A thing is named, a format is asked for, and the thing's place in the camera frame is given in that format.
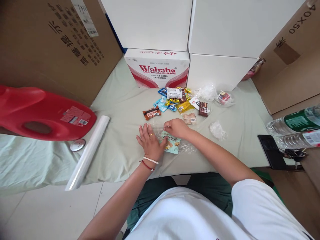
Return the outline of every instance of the white beaded bracelet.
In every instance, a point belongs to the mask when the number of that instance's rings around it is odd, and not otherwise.
[[[143,159],[146,159],[146,160],[148,160],[148,161],[150,161],[150,162],[153,162],[153,163],[155,163],[155,164],[159,164],[157,161],[152,160],[152,159],[150,159],[150,158],[143,157]]]

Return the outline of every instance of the white t-shirt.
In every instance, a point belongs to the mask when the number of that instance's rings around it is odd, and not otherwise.
[[[145,211],[126,240],[313,239],[262,182],[246,179],[236,183],[232,201],[230,218],[203,195],[184,187],[171,188]]]

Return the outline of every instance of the red jug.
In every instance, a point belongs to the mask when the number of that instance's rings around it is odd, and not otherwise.
[[[82,138],[93,126],[97,116],[90,108],[74,100],[35,87],[0,86],[0,126],[21,136],[69,141]],[[51,128],[44,134],[25,126],[39,122]]]

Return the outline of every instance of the floor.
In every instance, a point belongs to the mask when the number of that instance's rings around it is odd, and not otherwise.
[[[190,176],[173,178],[184,185]],[[64,191],[65,186],[47,186],[0,197],[0,239],[77,239],[123,183],[95,183],[70,192]]]

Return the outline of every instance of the person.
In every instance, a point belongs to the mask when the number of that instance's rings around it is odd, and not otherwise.
[[[164,130],[192,143],[219,174],[192,174],[185,187],[177,187],[171,177],[147,181],[167,139],[159,143],[145,123],[137,141],[154,162],[140,160],[79,239],[115,239],[126,220],[126,240],[313,239],[275,192],[234,155],[181,119],[166,122]]]

